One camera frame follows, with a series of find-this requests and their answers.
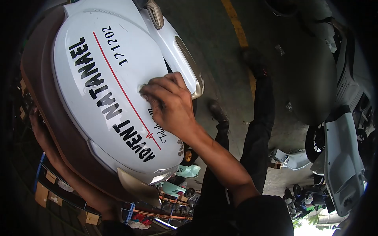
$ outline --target concrete floor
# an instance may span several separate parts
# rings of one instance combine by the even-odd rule
[[[201,69],[205,93],[198,99],[197,121],[212,137],[216,136],[217,122],[212,121],[206,109],[206,100],[217,99],[229,118],[230,152],[239,160],[248,128],[246,122],[253,120],[253,98],[246,68],[238,57],[239,41],[222,1],[156,2]],[[308,126],[285,107],[289,101],[288,73],[283,66],[283,57],[275,49],[277,44],[290,45],[286,42],[305,37],[298,22],[295,19],[275,16],[259,1],[231,0],[231,3],[249,46],[258,48],[268,59],[276,101],[276,119],[269,148],[278,148],[285,152],[304,148]],[[306,17],[311,17],[311,13],[306,12]],[[188,187],[200,190],[206,165],[200,158],[196,164],[201,166],[200,176],[188,179]],[[311,184],[313,181],[310,179],[310,166],[297,171],[269,168],[264,194],[282,196],[285,188],[293,184]]]

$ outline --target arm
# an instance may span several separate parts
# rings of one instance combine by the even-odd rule
[[[191,94],[179,72],[150,80],[141,93],[151,104],[154,121],[197,152],[219,182],[232,192],[235,206],[260,195],[240,162],[196,122]]]
[[[38,109],[35,108],[32,110],[29,117],[34,135],[39,145],[42,147],[48,160],[59,174],[61,174],[67,183],[80,194],[89,206],[101,212],[103,221],[110,220],[122,222],[120,204],[112,197],[85,182],[63,162],[49,132],[39,120]]]

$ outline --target black pants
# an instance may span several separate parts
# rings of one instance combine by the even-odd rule
[[[270,77],[263,76],[256,82],[254,120],[249,124],[240,163],[252,177],[257,190],[262,193],[268,170],[268,142],[274,124],[274,97]],[[228,122],[217,125],[215,140],[229,150]],[[194,210],[193,221],[233,219],[234,206],[228,204],[226,189],[207,168],[203,178],[201,197]]]

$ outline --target brown seat cushion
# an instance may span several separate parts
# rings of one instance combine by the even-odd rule
[[[63,7],[58,6],[33,31],[21,59],[23,79],[68,167],[102,192],[119,201],[133,202],[136,199],[122,187],[117,175],[107,171],[92,156],[57,94],[51,49],[64,17]]]

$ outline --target black boot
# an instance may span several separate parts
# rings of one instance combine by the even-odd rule
[[[252,71],[256,80],[268,77],[266,59],[257,49],[249,47],[242,48],[241,55],[246,65]]]
[[[208,101],[208,109],[211,115],[214,117],[214,120],[218,121],[219,123],[228,122],[227,116],[224,114],[222,108],[216,100],[210,99]]]

